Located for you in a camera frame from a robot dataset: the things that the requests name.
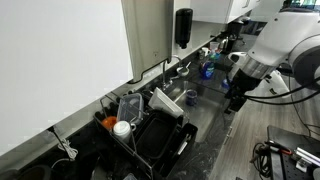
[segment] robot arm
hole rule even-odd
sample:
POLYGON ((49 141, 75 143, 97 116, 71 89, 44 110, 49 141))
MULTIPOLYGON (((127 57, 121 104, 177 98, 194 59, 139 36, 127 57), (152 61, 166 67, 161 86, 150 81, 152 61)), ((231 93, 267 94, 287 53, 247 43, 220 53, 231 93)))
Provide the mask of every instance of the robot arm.
POLYGON ((284 9, 268 22, 232 78, 226 95, 231 99, 228 109, 237 112, 246 102, 239 94, 254 90, 266 76, 276 75, 274 69, 286 61, 300 84, 320 76, 319 12, 284 9))

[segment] clear plastic container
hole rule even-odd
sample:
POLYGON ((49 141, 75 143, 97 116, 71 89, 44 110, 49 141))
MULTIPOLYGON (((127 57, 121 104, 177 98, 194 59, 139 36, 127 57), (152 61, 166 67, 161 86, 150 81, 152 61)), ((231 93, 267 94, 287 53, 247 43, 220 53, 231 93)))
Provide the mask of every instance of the clear plastic container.
POLYGON ((135 93, 124 96, 119 103, 117 120, 139 125, 143 118, 143 106, 144 102, 141 94, 135 93))

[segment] dish rack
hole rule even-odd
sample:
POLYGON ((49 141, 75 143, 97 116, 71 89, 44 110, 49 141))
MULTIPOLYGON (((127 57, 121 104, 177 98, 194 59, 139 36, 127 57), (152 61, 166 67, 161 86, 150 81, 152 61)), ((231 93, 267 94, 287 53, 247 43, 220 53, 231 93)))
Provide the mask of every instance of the dish rack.
MULTIPOLYGON (((115 93, 111 92, 111 94, 113 94, 117 99, 120 99, 120 100, 123 100, 123 98, 121 98, 120 96, 116 95, 115 93)), ((119 105, 119 103, 112 99, 111 97, 109 97, 108 95, 105 95, 103 98, 100 99, 100 104, 101 104, 101 107, 102 107, 102 110, 103 110, 103 113, 105 115, 105 117, 107 117, 107 112, 105 111, 105 106, 103 104, 103 100, 108 98, 109 100, 111 100, 113 103, 115 103, 116 105, 119 105)), ((127 103, 127 105, 130 107, 130 108, 134 108, 136 110, 138 110, 139 112, 141 112, 143 115, 149 115, 148 112, 145 112, 145 111, 142 111, 140 110, 139 108, 136 108, 134 106, 132 106, 130 103, 126 102, 126 101, 123 101, 124 103, 127 103)), ((125 109, 125 111, 127 111, 128 113, 136 116, 134 113, 130 112, 129 110, 127 110, 126 107, 123 107, 125 109)), ((94 119, 103 127, 101 121, 97 118, 97 117, 94 117, 94 119)), ((137 151, 137 142, 135 140, 135 136, 134 136, 134 133, 132 131, 132 127, 130 126, 131 128, 131 138, 130 138, 130 142, 129 144, 126 144, 124 143, 122 140, 118 139, 115 134, 112 132, 112 130, 108 130, 106 129, 108 132, 109 132, 109 135, 110 137, 112 137, 112 139, 117 143, 119 144, 125 151, 127 151, 129 153, 129 155, 131 155, 132 157, 136 158, 140 164, 144 165, 146 168, 144 167, 141 167, 140 166, 140 169, 142 169, 145 174, 151 179, 153 180, 154 179, 154 171, 153 171, 153 165, 150 164, 147 160, 145 160, 137 151)))

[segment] white mug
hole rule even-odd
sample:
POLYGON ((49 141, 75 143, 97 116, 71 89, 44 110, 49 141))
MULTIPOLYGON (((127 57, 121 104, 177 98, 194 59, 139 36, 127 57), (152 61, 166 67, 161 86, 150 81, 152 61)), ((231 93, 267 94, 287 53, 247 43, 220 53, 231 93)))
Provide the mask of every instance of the white mug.
POLYGON ((113 127, 113 133, 124 143, 129 143, 131 132, 136 130, 135 124, 129 124, 127 121, 119 121, 113 127))
POLYGON ((206 48, 206 47, 203 47, 203 48, 201 48, 201 50, 202 51, 204 51, 204 56, 206 57, 206 56, 208 56, 209 54, 210 54, 210 50, 209 50, 209 48, 206 48))

